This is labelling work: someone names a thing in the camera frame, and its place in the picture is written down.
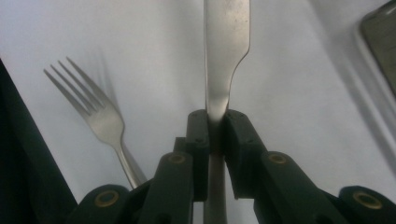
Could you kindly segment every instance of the knife blade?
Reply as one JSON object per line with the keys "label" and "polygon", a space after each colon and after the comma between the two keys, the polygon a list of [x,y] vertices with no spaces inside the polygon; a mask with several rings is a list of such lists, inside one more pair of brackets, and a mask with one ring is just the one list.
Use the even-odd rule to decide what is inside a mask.
{"label": "knife blade", "polygon": [[221,152],[223,118],[237,65],[249,49],[249,0],[205,0],[205,105],[211,154],[204,223],[227,223],[224,159]]}

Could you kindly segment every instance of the stainless steel fork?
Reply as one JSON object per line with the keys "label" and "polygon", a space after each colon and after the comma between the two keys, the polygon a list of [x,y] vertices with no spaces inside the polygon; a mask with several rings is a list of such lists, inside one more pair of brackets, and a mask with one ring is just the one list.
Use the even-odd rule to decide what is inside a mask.
{"label": "stainless steel fork", "polygon": [[85,119],[96,137],[104,143],[111,145],[117,152],[122,168],[130,182],[132,188],[136,188],[146,181],[143,174],[138,174],[138,166],[134,161],[128,161],[125,157],[125,151],[122,143],[124,131],[124,122],[116,107],[111,103],[107,96],[99,89],[98,86],[69,58],[67,61],[80,74],[87,87],[76,78],[73,73],[58,61],[62,69],[69,75],[77,87],[73,85],[62,73],[54,66],[52,70],[61,78],[78,99],[68,91],[56,78],[54,78],[46,69],[44,73],[52,83],[61,91],[77,112]]}

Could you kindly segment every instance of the screw hole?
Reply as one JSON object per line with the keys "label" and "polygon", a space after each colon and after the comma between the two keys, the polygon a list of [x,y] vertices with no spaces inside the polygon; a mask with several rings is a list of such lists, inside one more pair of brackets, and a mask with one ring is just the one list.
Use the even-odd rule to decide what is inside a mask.
{"label": "screw hole", "polygon": [[168,158],[168,160],[172,163],[183,163],[186,158],[182,155],[172,155]]}
{"label": "screw hole", "polygon": [[286,163],[286,158],[282,155],[279,154],[272,154],[268,157],[271,162],[277,163],[277,164],[284,164]]}
{"label": "screw hole", "polygon": [[119,193],[115,190],[106,190],[96,196],[95,205],[98,207],[109,207],[113,205],[119,197]]}
{"label": "screw hole", "polygon": [[361,205],[370,209],[381,209],[382,203],[372,195],[364,191],[356,191],[353,193],[353,199]]}

